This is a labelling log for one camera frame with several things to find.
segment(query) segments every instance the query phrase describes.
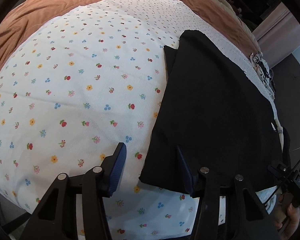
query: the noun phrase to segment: folded garment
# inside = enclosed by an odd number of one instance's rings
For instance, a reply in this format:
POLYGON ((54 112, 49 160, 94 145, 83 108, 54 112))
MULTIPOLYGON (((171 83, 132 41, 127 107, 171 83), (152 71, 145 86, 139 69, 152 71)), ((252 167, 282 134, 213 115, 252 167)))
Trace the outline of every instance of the folded garment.
POLYGON ((180 145, 196 169, 208 167, 221 183, 242 174, 255 191, 273 187, 267 165, 282 160, 277 125, 269 100, 245 72, 200 31, 185 31, 166 63, 170 75, 139 179, 185 193, 180 145))

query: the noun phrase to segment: brown blanket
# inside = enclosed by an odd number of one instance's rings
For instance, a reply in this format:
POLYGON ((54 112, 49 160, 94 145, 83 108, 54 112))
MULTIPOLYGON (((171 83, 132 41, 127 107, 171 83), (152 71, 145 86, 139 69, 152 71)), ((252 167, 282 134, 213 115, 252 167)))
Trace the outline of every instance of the brown blanket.
MULTIPOLYGON (((9 56, 48 20, 77 6, 101 0, 27 0, 13 9, 0 24, 0 70, 9 56)), ((195 14, 237 46, 245 56, 258 50, 242 27, 212 0, 181 0, 195 14)))

